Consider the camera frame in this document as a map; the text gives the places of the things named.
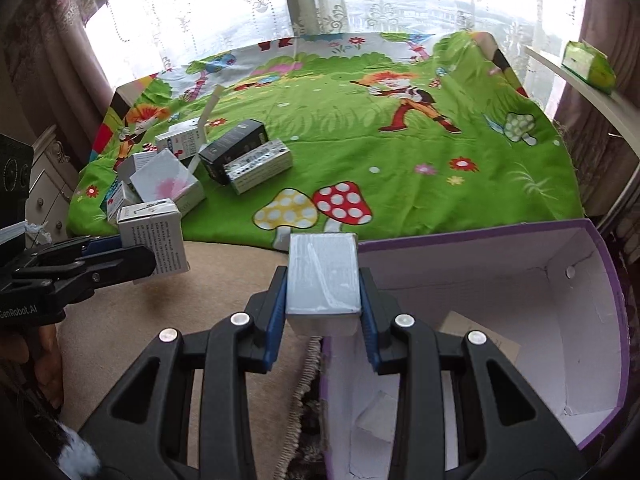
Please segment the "white box black text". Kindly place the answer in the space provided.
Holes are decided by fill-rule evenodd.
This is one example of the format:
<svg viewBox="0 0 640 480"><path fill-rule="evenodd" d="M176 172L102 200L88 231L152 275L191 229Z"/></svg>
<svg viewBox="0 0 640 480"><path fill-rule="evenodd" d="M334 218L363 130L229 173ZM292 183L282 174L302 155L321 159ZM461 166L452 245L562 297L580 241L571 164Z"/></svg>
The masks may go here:
<svg viewBox="0 0 640 480"><path fill-rule="evenodd" d="M155 269L132 282L141 284L156 278L190 271L181 229L181 214L170 198L122 206L116 217L122 246L144 246L155 257Z"/></svg>

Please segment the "white rectangular box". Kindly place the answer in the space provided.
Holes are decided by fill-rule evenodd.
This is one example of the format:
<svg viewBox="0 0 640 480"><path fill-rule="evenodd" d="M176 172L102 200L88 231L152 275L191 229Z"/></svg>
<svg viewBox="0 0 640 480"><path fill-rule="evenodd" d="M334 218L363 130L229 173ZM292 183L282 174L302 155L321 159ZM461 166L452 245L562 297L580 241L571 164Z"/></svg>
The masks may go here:
<svg viewBox="0 0 640 480"><path fill-rule="evenodd" d="M285 316L294 332L308 337L349 337L357 331L360 314L356 235L292 235Z"/></svg>

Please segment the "teal white small box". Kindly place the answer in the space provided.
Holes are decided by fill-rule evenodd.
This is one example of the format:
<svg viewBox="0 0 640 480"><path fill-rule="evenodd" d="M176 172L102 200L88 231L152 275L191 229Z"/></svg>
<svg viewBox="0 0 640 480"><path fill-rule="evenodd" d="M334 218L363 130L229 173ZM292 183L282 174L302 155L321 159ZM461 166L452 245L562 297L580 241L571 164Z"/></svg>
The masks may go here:
<svg viewBox="0 0 640 480"><path fill-rule="evenodd" d="M106 221L112 226L117 224L117 215L120 208L139 203L139 197L130 186L119 178L116 178L108 188L101 203L101 210L104 212Z"/></svg>

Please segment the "small white grey box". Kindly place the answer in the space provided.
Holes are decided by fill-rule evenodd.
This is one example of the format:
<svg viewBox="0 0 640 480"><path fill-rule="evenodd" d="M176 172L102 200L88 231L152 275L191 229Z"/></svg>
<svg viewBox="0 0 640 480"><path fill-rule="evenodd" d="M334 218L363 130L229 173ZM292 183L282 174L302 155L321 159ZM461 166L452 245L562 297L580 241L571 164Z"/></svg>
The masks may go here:
<svg viewBox="0 0 640 480"><path fill-rule="evenodd" d="M130 185L131 176L148 164L156 155L157 151L137 152L129 155L116 168L119 180L124 185Z"/></svg>

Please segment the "white blue medicine box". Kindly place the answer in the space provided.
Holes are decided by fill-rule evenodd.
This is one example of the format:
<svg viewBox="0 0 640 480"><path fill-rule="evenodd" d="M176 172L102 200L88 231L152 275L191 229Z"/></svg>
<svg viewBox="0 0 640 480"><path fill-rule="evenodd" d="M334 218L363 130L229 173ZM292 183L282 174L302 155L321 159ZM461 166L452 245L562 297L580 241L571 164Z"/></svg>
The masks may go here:
<svg viewBox="0 0 640 480"><path fill-rule="evenodd" d="M168 150L179 160L188 159L200 150L206 142L204 127L196 118L171 125L164 133L154 139L157 151Z"/></svg>

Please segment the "purple cardboard storage box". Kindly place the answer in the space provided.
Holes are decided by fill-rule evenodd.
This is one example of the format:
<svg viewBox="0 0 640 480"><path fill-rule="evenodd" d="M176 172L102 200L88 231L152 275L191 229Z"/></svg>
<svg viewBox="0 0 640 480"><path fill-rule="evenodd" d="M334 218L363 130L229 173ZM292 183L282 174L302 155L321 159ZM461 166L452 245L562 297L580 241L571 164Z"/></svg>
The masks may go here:
<svg viewBox="0 0 640 480"><path fill-rule="evenodd" d="M358 332L323 343L332 479L582 479L629 342L586 219L367 242Z"/></svg>

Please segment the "white paper strip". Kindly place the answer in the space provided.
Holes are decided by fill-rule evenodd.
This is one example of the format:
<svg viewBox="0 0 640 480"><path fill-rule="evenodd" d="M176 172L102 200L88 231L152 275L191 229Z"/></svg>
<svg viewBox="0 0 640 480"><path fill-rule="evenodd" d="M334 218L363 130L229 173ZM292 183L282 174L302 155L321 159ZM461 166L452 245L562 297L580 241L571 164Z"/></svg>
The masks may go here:
<svg viewBox="0 0 640 480"><path fill-rule="evenodd" d="M212 94L209 96L198 121L196 122L195 128L195 151L191 158L191 161L188 165L188 170L191 174L194 174L196 168L198 168L198 164L200 163L200 158L198 157L198 153L201 151L202 147L206 144L206 124L209 120L210 114L217 106L222 94L224 93L224 88L220 84L217 84Z"/></svg>

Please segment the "silver striped box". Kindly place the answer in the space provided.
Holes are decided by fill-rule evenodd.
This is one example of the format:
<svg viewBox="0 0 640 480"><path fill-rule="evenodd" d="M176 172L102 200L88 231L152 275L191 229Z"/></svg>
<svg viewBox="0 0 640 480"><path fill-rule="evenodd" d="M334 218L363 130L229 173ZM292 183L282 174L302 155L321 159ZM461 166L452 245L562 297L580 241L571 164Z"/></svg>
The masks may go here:
<svg viewBox="0 0 640 480"><path fill-rule="evenodd" d="M233 191L243 194L292 166L290 149L281 140L273 140L232 160L224 166L224 172Z"/></svg>

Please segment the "black product box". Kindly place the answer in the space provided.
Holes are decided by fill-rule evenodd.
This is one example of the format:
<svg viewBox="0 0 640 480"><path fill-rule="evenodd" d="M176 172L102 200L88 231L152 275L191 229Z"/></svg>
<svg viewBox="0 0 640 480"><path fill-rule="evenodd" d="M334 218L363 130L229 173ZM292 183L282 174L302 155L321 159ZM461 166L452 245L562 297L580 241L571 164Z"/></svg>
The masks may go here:
<svg viewBox="0 0 640 480"><path fill-rule="evenodd" d="M206 172L221 185L230 183L224 166L269 141L266 127L255 119L245 119L220 138L198 151Z"/></svg>

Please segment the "white lace curtain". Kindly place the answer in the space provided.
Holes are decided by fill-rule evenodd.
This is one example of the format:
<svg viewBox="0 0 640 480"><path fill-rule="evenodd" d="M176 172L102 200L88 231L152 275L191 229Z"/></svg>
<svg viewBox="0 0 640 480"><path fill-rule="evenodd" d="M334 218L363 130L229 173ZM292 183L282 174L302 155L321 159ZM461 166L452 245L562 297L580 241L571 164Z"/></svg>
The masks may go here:
<svg viewBox="0 0 640 480"><path fill-rule="evenodd" d="M320 36L489 32L540 104L559 99L524 47L559 54L585 0L316 0ZM205 55L294 34L286 0L80 0L91 47L112 87Z"/></svg>

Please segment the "brown side curtain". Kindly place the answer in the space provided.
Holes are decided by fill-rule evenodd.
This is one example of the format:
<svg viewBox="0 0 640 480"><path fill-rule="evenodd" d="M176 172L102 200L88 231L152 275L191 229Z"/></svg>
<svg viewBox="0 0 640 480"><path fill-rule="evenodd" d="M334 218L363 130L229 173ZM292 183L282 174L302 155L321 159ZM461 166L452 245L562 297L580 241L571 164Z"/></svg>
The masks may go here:
<svg viewBox="0 0 640 480"><path fill-rule="evenodd" d="M639 0L585 0L575 40L561 51L564 67L599 96L618 93L639 104ZM615 202L634 162L631 150L578 90L563 91L554 116L573 162L586 213L603 216Z"/></svg>

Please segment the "green cartoon tablecloth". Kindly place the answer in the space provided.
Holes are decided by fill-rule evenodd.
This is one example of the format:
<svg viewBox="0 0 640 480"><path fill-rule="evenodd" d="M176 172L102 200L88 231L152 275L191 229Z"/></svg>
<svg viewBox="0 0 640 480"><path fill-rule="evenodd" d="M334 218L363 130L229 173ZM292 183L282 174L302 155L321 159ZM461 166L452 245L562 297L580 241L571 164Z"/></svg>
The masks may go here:
<svg viewBox="0 0 640 480"><path fill-rule="evenodd" d="M198 119L217 84L207 140L255 119L293 166L243 194L198 167L187 240L280 249L303 230L384 240L582 216L570 155L494 38L360 32L268 40L118 88L67 232L113 234L100 206L117 166Z"/></svg>

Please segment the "white shelf board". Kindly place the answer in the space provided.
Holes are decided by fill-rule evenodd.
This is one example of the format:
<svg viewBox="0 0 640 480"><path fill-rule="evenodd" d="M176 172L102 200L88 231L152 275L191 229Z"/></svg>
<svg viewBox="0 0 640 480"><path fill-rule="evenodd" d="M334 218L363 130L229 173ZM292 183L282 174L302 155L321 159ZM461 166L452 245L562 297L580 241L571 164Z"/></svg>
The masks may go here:
<svg viewBox="0 0 640 480"><path fill-rule="evenodd" d="M535 61L552 70L593 105L623 137L634 154L640 156L640 115L638 107L626 100L616 91L609 96L592 88L579 79L570 70L561 65L561 60L547 52L540 52L525 46L525 52Z"/></svg>

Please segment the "green tissue box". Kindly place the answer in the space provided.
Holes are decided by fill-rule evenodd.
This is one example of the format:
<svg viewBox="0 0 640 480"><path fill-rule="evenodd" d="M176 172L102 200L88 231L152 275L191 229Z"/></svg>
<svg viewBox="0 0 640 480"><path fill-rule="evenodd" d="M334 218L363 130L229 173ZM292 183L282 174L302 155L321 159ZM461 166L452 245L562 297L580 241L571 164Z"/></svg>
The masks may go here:
<svg viewBox="0 0 640 480"><path fill-rule="evenodd" d="M608 57L585 41L569 41L566 44L562 66L608 96L615 89L616 75Z"/></svg>

